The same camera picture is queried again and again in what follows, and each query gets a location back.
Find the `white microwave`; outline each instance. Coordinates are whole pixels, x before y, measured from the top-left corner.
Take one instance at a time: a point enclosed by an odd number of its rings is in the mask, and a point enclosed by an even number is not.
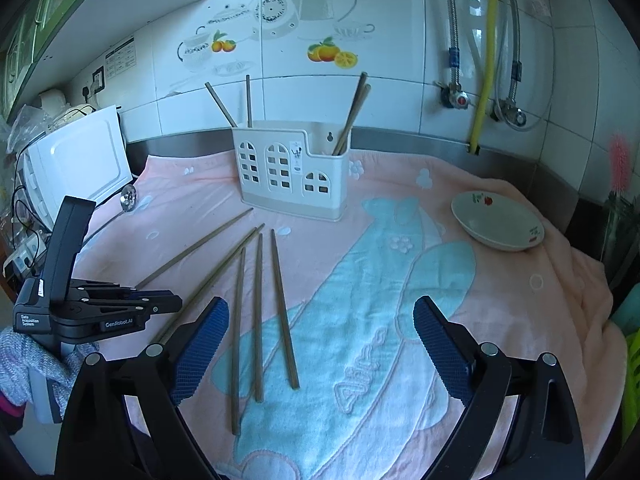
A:
[[[50,230],[66,195],[99,205],[131,182],[115,106],[42,137],[23,157],[29,199]]]

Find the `green basket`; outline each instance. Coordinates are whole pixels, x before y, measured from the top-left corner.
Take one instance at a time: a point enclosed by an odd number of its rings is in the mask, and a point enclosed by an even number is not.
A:
[[[629,353],[622,395],[622,442],[627,440],[640,418],[640,330],[627,336],[626,344]]]

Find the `bowl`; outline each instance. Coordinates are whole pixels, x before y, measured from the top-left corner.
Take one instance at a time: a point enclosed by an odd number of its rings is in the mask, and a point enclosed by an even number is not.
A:
[[[545,237],[542,222],[532,211],[497,193],[460,193],[451,201],[451,211],[475,240],[500,251],[524,251]]]

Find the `orange fruit decal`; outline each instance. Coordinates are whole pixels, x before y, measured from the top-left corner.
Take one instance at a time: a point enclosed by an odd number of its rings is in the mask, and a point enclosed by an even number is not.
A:
[[[353,52],[341,50],[335,55],[334,63],[340,68],[353,68],[358,64],[358,56]]]
[[[322,43],[314,43],[306,50],[306,55],[311,61],[333,61],[340,52],[331,36],[324,38]]]
[[[322,61],[322,59],[320,59],[320,47],[319,46],[316,46],[313,50],[308,50],[306,52],[306,56],[311,61]]]
[[[213,52],[231,52],[236,49],[236,42],[232,40],[223,40],[226,36],[226,32],[220,32],[219,30],[213,35],[213,43],[211,43],[211,49]]]

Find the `yellow hose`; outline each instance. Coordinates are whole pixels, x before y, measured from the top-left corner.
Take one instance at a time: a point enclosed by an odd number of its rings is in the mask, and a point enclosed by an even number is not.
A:
[[[491,89],[494,85],[495,72],[495,22],[498,14],[498,0],[489,0],[489,7],[486,13],[486,60],[484,63],[484,81],[482,82],[482,91],[480,92],[480,100],[476,107],[474,116],[474,125],[471,128],[471,138],[469,139],[469,153],[478,154],[478,139],[482,131],[482,122],[486,113],[486,104],[491,95]]]

